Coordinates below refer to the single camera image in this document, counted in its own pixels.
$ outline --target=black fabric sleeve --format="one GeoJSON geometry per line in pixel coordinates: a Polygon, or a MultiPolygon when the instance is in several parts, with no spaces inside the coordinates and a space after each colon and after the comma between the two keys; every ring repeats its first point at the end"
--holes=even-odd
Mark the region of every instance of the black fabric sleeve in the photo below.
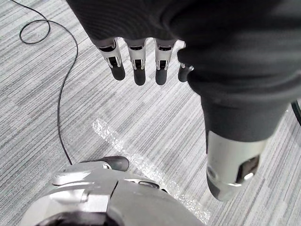
{"type": "Polygon", "coordinates": [[[122,37],[130,40],[148,37],[171,40],[165,29],[149,21],[141,0],[67,0],[92,40],[122,37]]]}
{"type": "Polygon", "coordinates": [[[238,141],[272,135],[301,96],[300,0],[144,1],[151,21],[187,43],[206,130],[238,141]]]}

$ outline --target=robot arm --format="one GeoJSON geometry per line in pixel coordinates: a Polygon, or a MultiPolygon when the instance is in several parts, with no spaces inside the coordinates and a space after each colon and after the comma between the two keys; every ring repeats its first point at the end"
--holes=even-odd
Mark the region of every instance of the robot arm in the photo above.
{"type": "Polygon", "coordinates": [[[188,82],[201,96],[208,186],[218,200],[233,197],[256,173],[288,104],[301,96],[301,1],[67,2],[117,80],[125,73],[115,37],[125,38],[138,85],[145,82],[145,38],[156,40],[159,85],[175,40],[186,42],[178,58],[180,71],[194,67],[188,82]]]}

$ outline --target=black rubber part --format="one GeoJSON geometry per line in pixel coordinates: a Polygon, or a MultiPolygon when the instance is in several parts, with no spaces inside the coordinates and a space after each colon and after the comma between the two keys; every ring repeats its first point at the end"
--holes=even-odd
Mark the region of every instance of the black rubber part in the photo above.
{"type": "Polygon", "coordinates": [[[88,161],[81,161],[80,163],[84,162],[94,162],[94,161],[105,161],[108,163],[112,170],[118,170],[118,171],[127,171],[129,167],[129,161],[126,157],[123,156],[107,156],[103,157],[101,159],[95,159],[95,160],[88,160],[88,161]]]}
{"type": "Polygon", "coordinates": [[[160,86],[164,85],[167,79],[167,70],[156,70],[156,83],[160,86]]]}
{"type": "Polygon", "coordinates": [[[292,109],[296,115],[296,118],[297,118],[300,126],[301,126],[301,109],[300,109],[300,105],[299,105],[298,101],[292,102],[292,109]]]}
{"type": "Polygon", "coordinates": [[[186,82],[187,81],[187,75],[189,74],[189,72],[190,72],[189,67],[182,68],[180,66],[179,73],[178,73],[179,81],[180,82],[186,82]]]}
{"type": "Polygon", "coordinates": [[[145,83],[145,69],[134,70],[134,80],[138,86],[142,86],[145,83]]]}
{"type": "Polygon", "coordinates": [[[112,71],[113,77],[118,81],[123,80],[126,76],[126,72],[124,71],[123,64],[121,64],[120,67],[117,67],[117,65],[114,65],[113,68],[111,68],[111,71],[112,71]]]}

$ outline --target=robot finger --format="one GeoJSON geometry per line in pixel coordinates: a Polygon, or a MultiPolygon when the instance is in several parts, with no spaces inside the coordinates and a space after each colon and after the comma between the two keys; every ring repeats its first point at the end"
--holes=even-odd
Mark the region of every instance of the robot finger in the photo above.
{"type": "Polygon", "coordinates": [[[179,73],[178,73],[178,79],[181,82],[186,82],[187,81],[187,75],[189,72],[193,70],[193,66],[188,66],[183,63],[181,63],[180,68],[179,68],[179,73]]]}
{"type": "Polygon", "coordinates": [[[155,40],[156,56],[156,83],[164,85],[167,78],[167,69],[176,40],[155,40]]]}
{"type": "Polygon", "coordinates": [[[127,44],[130,60],[133,65],[135,83],[138,86],[142,86],[145,83],[146,39],[124,39],[124,41],[127,44]]]}
{"type": "Polygon", "coordinates": [[[97,43],[97,47],[108,63],[114,78],[119,81],[123,80],[126,73],[122,64],[117,38],[101,40],[97,43]]]}

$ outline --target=gray carpet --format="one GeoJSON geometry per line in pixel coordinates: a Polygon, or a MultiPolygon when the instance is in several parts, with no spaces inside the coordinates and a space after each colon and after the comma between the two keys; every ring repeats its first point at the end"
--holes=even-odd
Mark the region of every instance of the gray carpet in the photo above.
{"type": "MultiPolygon", "coordinates": [[[[164,183],[208,226],[300,225],[301,127],[291,108],[251,184],[232,201],[219,202],[206,183],[200,99],[177,80],[176,51],[182,43],[177,43],[167,83],[160,87],[155,84],[154,43],[148,39],[147,81],[138,87],[122,40],[127,76],[115,81],[64,1],[21,2],[65,25],[79,43],[61,108],[62,136],[73,162],[117,153],[131,156],[132,172],[164,183]]],[[[14,226],[52,174],[67,164],[56,131],[56,103],[75,47],[55,25],[43,42],[22,44],[20,29],[40,17],[8,0],[0,2],[0,13],[0,225],[14,226]]],[[[37,39],[46,28],[31,26],[24,37],[37,39]]]]}

